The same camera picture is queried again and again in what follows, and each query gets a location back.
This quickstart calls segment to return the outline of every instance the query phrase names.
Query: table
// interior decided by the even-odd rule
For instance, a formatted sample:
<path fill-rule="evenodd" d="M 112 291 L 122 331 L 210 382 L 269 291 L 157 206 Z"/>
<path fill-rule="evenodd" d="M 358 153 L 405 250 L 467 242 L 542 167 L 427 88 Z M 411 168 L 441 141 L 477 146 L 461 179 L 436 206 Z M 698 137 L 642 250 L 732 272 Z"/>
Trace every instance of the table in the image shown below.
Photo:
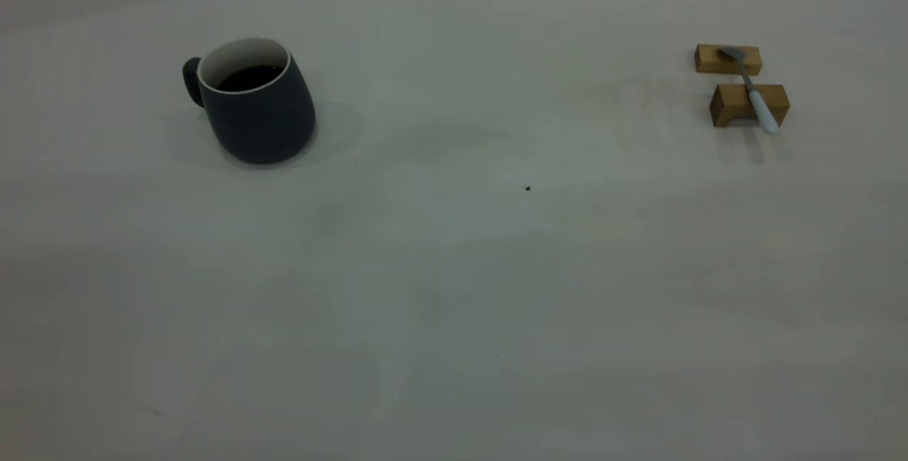
<path fill-rule="evenodd" d="M 4 459 L 908 454 L 904 0 L 0 12 Z M 265 170 L 179 77 L 244 35 L 317 103 Z"/>

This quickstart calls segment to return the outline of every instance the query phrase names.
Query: spoon handle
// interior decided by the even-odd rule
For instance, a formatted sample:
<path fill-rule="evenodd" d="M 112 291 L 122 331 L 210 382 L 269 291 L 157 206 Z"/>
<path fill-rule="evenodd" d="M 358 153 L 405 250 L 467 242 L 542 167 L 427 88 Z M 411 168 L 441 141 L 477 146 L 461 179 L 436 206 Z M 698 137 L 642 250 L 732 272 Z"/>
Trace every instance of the spoon handle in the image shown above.
<path fill-rule="evenodd" d="M 763 96 L 760 96 L 758 90 L 750 91 L 750 104 L 753 105 L 753 111 L 756 112 L 756 119 L 760 121 L 760 128 L 763 129 L 763 133 L 769 135 L 778 133 L 779 125 L 775 122 L 773 113 L 769 112 L 769 106 L 766 106 L 766 102 L 763 101 Z"/>

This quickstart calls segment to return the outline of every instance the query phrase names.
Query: mug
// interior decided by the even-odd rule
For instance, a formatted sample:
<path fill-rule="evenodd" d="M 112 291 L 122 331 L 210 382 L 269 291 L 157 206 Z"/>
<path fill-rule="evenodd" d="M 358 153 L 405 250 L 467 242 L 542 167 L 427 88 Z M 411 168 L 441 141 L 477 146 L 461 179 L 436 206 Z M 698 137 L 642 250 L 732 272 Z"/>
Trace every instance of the mug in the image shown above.
<path fill-rule="evenodd" d="M 315 129 L 315 106 L 293 56 L 267 38 L 229 42 L 182 67 L 189 96 L 205 109 L 218 142 L 238 160 L 277 163 Z"/>

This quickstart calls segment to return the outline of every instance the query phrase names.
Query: dark liquid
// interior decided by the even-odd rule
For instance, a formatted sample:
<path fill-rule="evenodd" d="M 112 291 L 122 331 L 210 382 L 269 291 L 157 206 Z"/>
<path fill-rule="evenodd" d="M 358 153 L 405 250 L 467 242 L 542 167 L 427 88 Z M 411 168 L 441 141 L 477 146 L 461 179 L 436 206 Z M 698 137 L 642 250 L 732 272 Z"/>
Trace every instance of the dark liquid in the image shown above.
<path fill-rule="evenodd" d="M 276 79 L 282 72 L 283 67 L 277 66 L 246 67 L 245 70 L 237 71 L 221 81 L 221 85 L 218 85 L 218 90 L 242 92 L 243 90 L 255 89 Z"/>

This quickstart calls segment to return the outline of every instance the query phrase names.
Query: spoon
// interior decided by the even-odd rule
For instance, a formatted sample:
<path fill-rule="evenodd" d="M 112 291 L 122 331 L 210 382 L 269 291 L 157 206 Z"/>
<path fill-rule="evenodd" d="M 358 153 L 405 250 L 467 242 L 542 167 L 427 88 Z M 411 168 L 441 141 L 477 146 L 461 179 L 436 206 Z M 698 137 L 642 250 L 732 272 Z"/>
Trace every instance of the spoon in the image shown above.
<path fill-rule="evenodd" d="M 747 76 L 747 69 L 743 66 L 743 60 L 747 57 L 747 54 L 744 51 L 740 51 L 738 48 L 730 46 L 719 48 L 719 51 L 732 57 L 734 60 L 737 60 L 738 67 L 741 69 L 743 83 L 747 86 L 747 95 L 750 96 L 750 104 L 753 105 L 753 111 L 756 112 L 756 119 L 760 121 L 760 128 L 763 129 L 763 133 L 769 135 L 778 133 L 778 123 L 775 122 L 772 112 L 769 112 L 769 106 L 766 106 L 766 102 L 763 101 L 763 96 L 761 96 L 759 90 L 753 86 L 750 77 Z"/>

